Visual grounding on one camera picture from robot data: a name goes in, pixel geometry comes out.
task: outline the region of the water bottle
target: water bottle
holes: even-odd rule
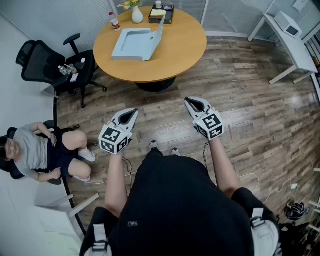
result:
[[[112,25],[114,31],[119,31],[121,29],[121,27],[120,27],[119,21],[117,19],[117,16],[114,15],[114,13],[112,11],[109,12],[109,15],[110,15],[110,18],[111,18],[110,22],[111,22],[111,25]]]
[[[76,73],[78,73],[78,71],[77,71],[77,69],[75,68],[75,66],[73,65],[73,64],[69,64],[69,65],[66,65],[66,64],[64,64],[65,66],[66,66],[66,71],[69,73],[69,74],[76,74]]]
[[[69,75],[69,72],[66,70],[64,66],[58,66],[58,69],[62,75]]]

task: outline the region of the black shirt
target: black shirt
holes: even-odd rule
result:
[[[149,154],[138,169],[119,220],[98,207],[81,247],[93,246],[93,224],[104,223],[112,255],[253,256],[250,217],[277,225],[272,212],[248,189],[227,198],[198,161]]]

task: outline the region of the wooden floor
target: wooden floor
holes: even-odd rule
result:
[[[272,43],[208,37],[207,50],[198,64],[163,92],[142,91],[134,83],[116,80],[99,69],[93,80],[107,86],[108,91],[87,86],[84,109],[80,108],[80,93],[74,97],[63,94],[57,105],[58,125],[80,124],[86,132],[89,149],[97,155],[96,162],[89,163],[91,182],[100,183],[107,180],[110,155],[99,149],[99,133],[103,124],[126,108],[139,109],[133,141],[125,149],[133,171],[145,158],[152,140],[159,142],[165,155],[177,147],[183,156],[203,163],[206,140],[193,128],[183,100],[187,96],[205,98],[223,118],[225,134],[221,139],[237,175],[254,173],[260,178],[254,191],[257,198],[264,202],[271,190],[280,190],[288,179],[298,183],[293,191],[287,182],[282,192],[274,192],[266,203],[284,222],[283,209],[290,199],[308,204],[308,200],[317,201],[320,193],[320,173],[313,171],[320,156],[320,107],[313,83],[308,78],[293,84],[302,74],[295,72],[269,84],[291,65],[286,50]],[[211,156],[207,162],[215,181]],[[254,175],[240,178],[240,182],[250,190],[258,184]],[[126,184],[130,191],[130,177]],[[79,214],[87,227],[95,207],[104,204],[106,184],[85,184],[72,178],[68,185],[76,205],[94,193],[100,195]]]

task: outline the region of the power outlet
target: power outlet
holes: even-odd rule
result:
[[[291,189],[292,189],[292,190],[296,190],[297,187],[298,187],[298,184],[297,184],[297,183],[291,184]]]
[[[302,9],[306,7],[308,2],[309,0],[296,0],[292,7],[300,13]]]

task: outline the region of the white sneaker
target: white sneaker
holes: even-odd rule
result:
[[[79,176],[73,176],[73,177],[82,182],[88,182],[91,180],[91,175],[88,178],[80,178]]]
[[[82,157],[90,162],[96,161],[96,154],[92,153],[89,149],[78,149],[79,157]]]
[[[180,157],[180,156],[181,156],[180,150],[177,149],[176,147],[174,147],[174,148],[171,150],[171,156],[178,156],[178,157]]]
[[[151,151],[152,149],[157,149],[159,147],[159,144],[157,141],[153,140],[149,144],[149,150]]]

